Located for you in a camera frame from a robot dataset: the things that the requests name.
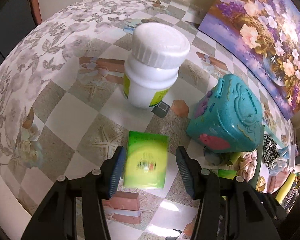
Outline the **green tissue pack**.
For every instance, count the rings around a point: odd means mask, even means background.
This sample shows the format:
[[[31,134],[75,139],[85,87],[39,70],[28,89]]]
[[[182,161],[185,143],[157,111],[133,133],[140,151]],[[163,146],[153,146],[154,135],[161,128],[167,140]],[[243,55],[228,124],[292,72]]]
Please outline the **green tissue pack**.
[[[162,189],[168,162],[168,136],[130,131],[123,185],[127,188]]]
[[[217,176],[219,176],[219,178],[233,180],[237,176],[237,171],[218,169],[217,170]]]

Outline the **pink floral scrunchie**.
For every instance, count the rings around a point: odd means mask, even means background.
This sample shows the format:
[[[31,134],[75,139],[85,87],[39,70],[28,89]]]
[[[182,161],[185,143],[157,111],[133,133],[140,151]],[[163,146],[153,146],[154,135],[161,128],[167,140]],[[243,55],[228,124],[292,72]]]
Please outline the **pink floral scrunchie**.
[[[243,152],[238,159],[237,175],[241,176],[246,182],[250,181],[255,175],[257,167],[257,150]]]

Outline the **black white leopard scrunchie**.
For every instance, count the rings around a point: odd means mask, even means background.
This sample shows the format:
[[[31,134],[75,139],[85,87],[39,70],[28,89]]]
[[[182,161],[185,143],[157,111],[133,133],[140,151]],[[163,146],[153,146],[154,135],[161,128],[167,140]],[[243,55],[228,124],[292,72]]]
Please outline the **black white leopard scrunchie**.
[[[262,161],[268,169],[274,167],[273,161],[280,157],[276,141],[268,134],[264,135]]]

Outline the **pink white zigzag cloth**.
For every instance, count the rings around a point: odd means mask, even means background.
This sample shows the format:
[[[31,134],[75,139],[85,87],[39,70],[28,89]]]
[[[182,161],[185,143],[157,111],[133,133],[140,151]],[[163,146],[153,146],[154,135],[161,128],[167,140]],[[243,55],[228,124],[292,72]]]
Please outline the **pink white zigzag cloth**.
[[[281,171],[275,176],[270,176],[268,180],[267,193],[272,194],[277,191],[284,184],[289,175],[289,171]]]

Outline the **yellow sponge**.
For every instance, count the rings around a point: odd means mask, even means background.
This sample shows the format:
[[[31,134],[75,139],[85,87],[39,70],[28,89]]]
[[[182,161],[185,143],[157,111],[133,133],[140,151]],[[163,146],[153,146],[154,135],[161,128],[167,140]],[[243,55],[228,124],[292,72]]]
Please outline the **yellow sponge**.
[[[290,173],[290,175],[288,176],[287,180],[284,182],[284,184],[276,191],[276,200],[282,204],[283,199],[285,198],[285,196],[288,194],[288,192],[290,191],[294,180],[296,178],[296,174],[294,172]]]

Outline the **blue face mask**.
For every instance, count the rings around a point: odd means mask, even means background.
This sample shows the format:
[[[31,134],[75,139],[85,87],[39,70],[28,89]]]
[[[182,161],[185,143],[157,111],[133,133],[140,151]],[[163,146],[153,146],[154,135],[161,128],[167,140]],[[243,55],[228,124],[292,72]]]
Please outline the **blue face mask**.
[[[276,176],[287,167],[287,160],[289,159],[289,146],[278,149],[279,157],[274,159],[269,168],[269,175]]]

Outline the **yellow green cloth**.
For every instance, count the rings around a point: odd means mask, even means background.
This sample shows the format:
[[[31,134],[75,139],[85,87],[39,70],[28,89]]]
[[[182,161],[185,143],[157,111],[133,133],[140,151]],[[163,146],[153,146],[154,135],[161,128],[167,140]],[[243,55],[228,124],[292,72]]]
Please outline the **yellow green cloth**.
[[[229,160],[227,162],[227,165],[228,166],[234,165],[238,161],[238,159],[240,158],[241,155],[242,155],[242,152],[229,153]]]

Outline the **teal plastic toy case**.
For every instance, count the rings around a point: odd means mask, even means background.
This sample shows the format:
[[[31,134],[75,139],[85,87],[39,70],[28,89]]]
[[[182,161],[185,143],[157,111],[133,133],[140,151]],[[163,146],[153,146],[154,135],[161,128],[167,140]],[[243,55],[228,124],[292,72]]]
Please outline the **teal plastic toy case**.
[[[186,133],[213,152],[249,152],[261,143],[262,107],[251,89],[234,74],[197,103]]]

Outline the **teal rimmed white tray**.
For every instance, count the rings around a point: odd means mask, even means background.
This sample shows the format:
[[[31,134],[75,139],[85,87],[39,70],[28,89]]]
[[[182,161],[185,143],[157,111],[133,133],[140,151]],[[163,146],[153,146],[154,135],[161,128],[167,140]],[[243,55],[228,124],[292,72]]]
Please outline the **teal rimmed white tray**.
[[[265,134],[270,135],[277,143],[277,148],[282,149],[286,146],[276,137],[276,135],[270,130],[270,128],[267,125],[263,125],[262,128],[262,136],[264,137]],[[263,153],[263,140],[259,144],[257,150],[257,167],[255,170],[255,175],[253,178],[249,181],[249,184],[256,188],[256,184],[258,181],[259,176],[263,176],[266,180],[266,186],[268,185],[268,178],[269,178],[269,169],[265,166],[265,164],[262,161],[262,153]],[[292,146],[289,145],[289,159],[287,160],[287,168],[291,169],[294,167],[294,158],[295,158],[295,152],[292,149]]]

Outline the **white pill bottle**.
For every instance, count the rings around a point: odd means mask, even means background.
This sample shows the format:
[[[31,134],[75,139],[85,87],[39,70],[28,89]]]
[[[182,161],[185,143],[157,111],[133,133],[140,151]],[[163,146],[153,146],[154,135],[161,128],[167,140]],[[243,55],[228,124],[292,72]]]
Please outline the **white pill bottle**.
[[[158,105],[189,52],[186,36],[169,25],[150,22],[136,27],[124,64],[123,93],[129,103],[141,109]]]

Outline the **floral still life painting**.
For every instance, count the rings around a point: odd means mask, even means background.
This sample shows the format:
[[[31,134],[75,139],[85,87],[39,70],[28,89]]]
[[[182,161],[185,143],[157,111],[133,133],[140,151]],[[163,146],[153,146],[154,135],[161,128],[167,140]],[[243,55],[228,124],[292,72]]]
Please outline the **floral still life painting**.
[[[285,119],[300,110],[300,12],[291,0],[215,0],[199,29],[258,78]]]

